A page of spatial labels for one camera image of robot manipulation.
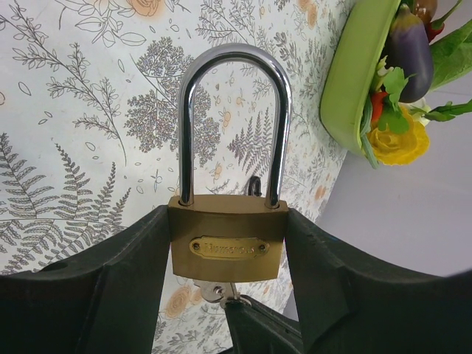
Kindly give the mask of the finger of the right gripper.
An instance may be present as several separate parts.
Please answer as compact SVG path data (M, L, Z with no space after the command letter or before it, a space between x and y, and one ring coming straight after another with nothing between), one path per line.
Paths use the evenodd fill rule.
M223 309L232 340L225 353L303 353L299 323L252 298L230 299Z

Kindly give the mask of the orange black padlock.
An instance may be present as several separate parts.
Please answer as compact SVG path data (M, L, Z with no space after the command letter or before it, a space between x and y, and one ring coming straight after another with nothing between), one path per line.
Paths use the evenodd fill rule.
M259 176L251 176L248 182L248 195L261 197L261 180Z

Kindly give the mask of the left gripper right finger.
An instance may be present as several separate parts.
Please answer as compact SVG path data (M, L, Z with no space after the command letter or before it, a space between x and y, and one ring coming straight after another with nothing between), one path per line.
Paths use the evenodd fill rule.
M286 251L307 353L469 353L471 273L438 277L380 260L295 209Z

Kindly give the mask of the silver keys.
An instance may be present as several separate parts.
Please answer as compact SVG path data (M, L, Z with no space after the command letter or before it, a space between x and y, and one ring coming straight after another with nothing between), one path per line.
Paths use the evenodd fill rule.
M233 282L208 282L193 280L200 288L202 298L212 304L218 303L225 308L230 303L242 303L251 306L251 301L242 297Z

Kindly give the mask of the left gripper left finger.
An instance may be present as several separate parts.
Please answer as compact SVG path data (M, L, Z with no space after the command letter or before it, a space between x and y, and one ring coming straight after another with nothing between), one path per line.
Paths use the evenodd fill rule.
M3 353L149 353L170 250L167 207L40 271L1 278Z

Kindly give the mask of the brass padlock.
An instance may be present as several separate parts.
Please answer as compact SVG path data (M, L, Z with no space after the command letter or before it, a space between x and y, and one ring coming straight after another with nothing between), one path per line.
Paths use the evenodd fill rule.
M276 94L271 164L265 197L194 193L194 106L205 74L225 62L259 67ZM199 55L181 81L178 98L180 195L168 203L173 273L207 282L258 282L277 278L288 224L280 198L292 113L288 76L267 52L224 44Z

